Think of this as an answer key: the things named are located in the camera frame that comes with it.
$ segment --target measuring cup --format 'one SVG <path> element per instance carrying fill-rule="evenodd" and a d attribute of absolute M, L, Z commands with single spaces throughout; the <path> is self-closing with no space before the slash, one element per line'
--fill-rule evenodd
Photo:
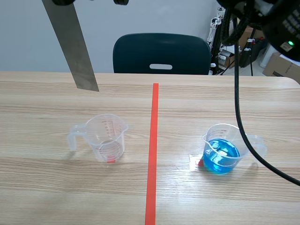
<path fill-rule="evenodd" d="M 267 147 L 263 138 L 257 135 L 247 137 L 256 152 L 265 157 Z M 205 141 L 202 158 L 204 166 L 214 173 L 230 172 L 249 153 L 239 128 L 234 125 L 216 124 L 202 138 Z"/>
<path fill-rule="evenodd" d="M 127 130 L 128 125 L 120 117 L 103 114 L 90 119 L 85 124 L 72 126 L 67 141 L 70 149 L 75 151 L 76 136 L 82 136 L 99 161 L 111 162 L 123 154 L 124 132 Z"/>

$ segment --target metal sheet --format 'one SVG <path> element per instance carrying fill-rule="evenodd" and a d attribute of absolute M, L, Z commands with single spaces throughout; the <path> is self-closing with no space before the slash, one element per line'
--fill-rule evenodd
<path fill-rule="evenodd" d="M 74 4 L 42 0 L 77 88 L 99 91 Z"/>

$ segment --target black chair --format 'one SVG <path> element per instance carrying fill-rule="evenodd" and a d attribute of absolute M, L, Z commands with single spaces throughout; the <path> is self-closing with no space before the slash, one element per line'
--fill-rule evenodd
<path fill-rule="evenodd" d="M 210 60 L 206 41 L 181 34 L 128 34 L 120 37 L 113 48 L 115 73 L 207 75 Z M 157 69 L 157 65 L 151 64 L 167 64 L 172 68 Z"/>

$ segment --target red tape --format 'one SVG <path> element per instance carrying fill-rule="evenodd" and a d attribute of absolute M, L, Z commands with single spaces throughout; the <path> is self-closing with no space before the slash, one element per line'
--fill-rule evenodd
<path fill-rule="evenodd" d="M 158 83 L 153 84 L 145 225 L 155 225 L 158 151 Z"/>

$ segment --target blue liquid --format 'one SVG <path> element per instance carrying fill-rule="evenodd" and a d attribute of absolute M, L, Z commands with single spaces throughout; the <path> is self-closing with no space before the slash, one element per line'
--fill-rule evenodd
<path fill-rule="evenodd" d="M 208 144 L 205 145 L 203 154 L 203 161 L 206 168 L 214 173 L 228 173 L 230 172 L 240 161 L 239 158 L 226 158 L 239 157 L 240 153 L 238 149 L 229 141 L 224 139 L 213 139 L 209 141 L 210 145 L 219 153 L 217 154 L 210 148 Z"/>

